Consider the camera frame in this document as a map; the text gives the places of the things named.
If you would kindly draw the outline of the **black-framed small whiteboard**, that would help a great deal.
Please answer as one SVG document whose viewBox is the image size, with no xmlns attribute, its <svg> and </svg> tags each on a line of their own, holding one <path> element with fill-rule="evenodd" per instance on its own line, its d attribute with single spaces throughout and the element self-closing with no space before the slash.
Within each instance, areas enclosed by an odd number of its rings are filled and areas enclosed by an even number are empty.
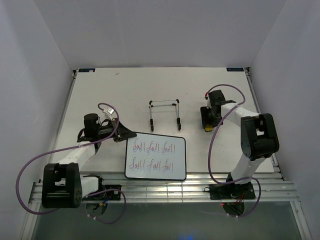
<svg viewBox="0 0 320 240">
<path fill-rule="evenodd" d="M 186 140 L 138 132 L 126 141 L 124 176 L 138 180 L 184 181 L 187 178 Z"/>
</svg>

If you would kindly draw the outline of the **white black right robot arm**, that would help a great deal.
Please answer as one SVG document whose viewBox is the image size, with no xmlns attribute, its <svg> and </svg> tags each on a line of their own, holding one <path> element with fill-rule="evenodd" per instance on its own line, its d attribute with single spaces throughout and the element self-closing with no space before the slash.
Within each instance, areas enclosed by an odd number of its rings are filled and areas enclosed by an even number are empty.
<svg viewBox="0 0 320 240">
<path fill-rule="evenodd" d="M 237 199 L 244 193 L 244 184 L 251 179 L 258 167 L 280 148 L 274 118 L 270 113 L 258 113 L 242 107 L 242 103 L 226 100 L 221 90 L 205 95 L 207 106 L 200 108 L 202 126 L 213 131 L 209 144 L 208 172 L 211 173 L 211 155 L 219 128 L 228 120 L 240 128 L 242 155 L 236 167 L 229 173 L 226 194 Z"/>
</svg>

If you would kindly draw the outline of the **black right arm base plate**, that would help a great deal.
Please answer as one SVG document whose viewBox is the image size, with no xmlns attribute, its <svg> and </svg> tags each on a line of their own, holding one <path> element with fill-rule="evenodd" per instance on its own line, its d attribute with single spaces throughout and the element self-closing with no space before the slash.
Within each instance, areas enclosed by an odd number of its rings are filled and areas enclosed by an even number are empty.
<svg viewBox="0 0 320 240">
<path fill-rule="evenodd" d="M 250 182 L 245 184 L 210 184 L 208 192 L 211 200 L 254 200 L 256 198 L 253 185 Z"/>
</svg>

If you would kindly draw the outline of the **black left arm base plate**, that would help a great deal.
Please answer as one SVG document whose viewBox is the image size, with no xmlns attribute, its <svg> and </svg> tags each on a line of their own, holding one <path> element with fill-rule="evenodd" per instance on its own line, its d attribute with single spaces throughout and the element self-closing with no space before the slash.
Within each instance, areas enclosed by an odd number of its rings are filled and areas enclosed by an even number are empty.
<svg viewBox="0 0 320 240">
<path fill-rule="evenodd" d="M 110 190 L 110 191 L 106 191 L 103 193 L 102 200 L 104 202 L 121 200 L 121 196 L 122 196 L 122 194 L 120 193 L 121 189 L 122 189 L 122 186 L 120 184 L 104 184 L 102 186 L 102 190 Z"/>
</svg>

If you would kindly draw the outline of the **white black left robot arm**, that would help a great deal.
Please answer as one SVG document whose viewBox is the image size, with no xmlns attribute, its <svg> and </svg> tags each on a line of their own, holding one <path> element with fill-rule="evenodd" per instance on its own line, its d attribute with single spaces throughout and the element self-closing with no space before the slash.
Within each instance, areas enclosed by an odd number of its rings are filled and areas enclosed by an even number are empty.
<svg viewBox="0 0 320 240">
<path fill-rule="evenodd" d="M 44 208 L 78 208 L 84 197 L 91 195 L 100 200 L 106 195 L 101 177 L 92 174 L 81 176 L 80 172 L 85 163 L 96 155 L 102 139 L 111 137 L 118 143 L 137 136 L 117 120 L 100 121 L 96 113 L 84 116 L 84 128 L 78 133 L 77 143 L 86 146 L 73 149 L 57 163 L 48 163 L 44 167 L 41 195 Z"/>
</svg>

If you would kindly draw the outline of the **yellow bone-shaped eraser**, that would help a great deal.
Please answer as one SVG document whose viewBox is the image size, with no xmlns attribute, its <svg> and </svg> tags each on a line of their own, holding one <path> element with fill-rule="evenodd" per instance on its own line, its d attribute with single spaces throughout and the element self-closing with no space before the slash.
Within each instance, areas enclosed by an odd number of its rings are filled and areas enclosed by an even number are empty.
<svg viewBox="0 0 320 240">
<path fill-rule="evenodd" d="M 204 128 L 205 132 L 211 132 L 213 130 L 212 126 L 206 126 Z"/>
</svg>

